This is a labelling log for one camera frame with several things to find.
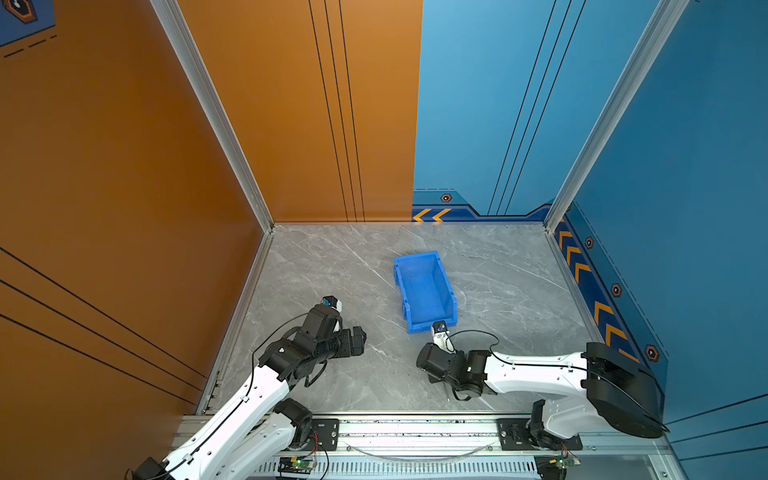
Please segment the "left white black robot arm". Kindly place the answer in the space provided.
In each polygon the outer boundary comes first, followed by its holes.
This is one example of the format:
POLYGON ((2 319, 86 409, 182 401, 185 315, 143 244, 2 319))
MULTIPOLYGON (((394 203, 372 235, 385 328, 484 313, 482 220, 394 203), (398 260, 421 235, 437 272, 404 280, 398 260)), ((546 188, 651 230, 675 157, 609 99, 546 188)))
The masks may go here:
POLYGON ((344 327, 341 309, 336 297, 323 297, 301 316, 302 325, 251 358, 244 384, 190 439, 161 461, 147 458, 127 477, 246 479, 278 452, 304 447, 312 412, 289 397, 291 390, 313 385, 330 360, 364 353, 365 331, 344 327))

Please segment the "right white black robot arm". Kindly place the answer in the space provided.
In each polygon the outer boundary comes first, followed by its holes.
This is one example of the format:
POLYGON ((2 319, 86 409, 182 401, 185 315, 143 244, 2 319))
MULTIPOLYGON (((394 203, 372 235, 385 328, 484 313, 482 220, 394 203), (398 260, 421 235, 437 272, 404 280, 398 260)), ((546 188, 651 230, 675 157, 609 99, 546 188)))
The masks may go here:
POLYGON ((601 342, 567 355, 512 356, 433 341, 416 366, 432 383, 450 386, 460 401, 485 393, 542 395, 526 424, 528 441, 538 449, 577 449, 581 433, 608 428, 646 439, 667 432, 653 373, 601 342))

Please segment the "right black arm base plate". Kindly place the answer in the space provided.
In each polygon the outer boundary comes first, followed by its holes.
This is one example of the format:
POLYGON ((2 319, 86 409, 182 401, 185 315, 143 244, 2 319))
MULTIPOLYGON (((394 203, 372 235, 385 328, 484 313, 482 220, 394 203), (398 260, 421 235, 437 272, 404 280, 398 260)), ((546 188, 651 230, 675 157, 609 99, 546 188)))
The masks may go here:
POLYGON ((561 439, 544 430, 532 433, 529 419, 500 418, 496 420, 496 427, 503 451, 581 451, 583 449, 579 435, 561 439))

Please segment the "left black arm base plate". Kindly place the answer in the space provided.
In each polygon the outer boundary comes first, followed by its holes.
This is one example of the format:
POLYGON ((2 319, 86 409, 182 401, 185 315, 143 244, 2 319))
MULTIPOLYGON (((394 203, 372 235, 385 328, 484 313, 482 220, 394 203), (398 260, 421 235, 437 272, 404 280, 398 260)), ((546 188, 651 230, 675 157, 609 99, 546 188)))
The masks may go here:
POLYGON ((313 418, 296 428, 288 449, 309 451, 318 447, 327 452, 336 451, 340 436, 339 430, 340 420, 338 418, 313 418))

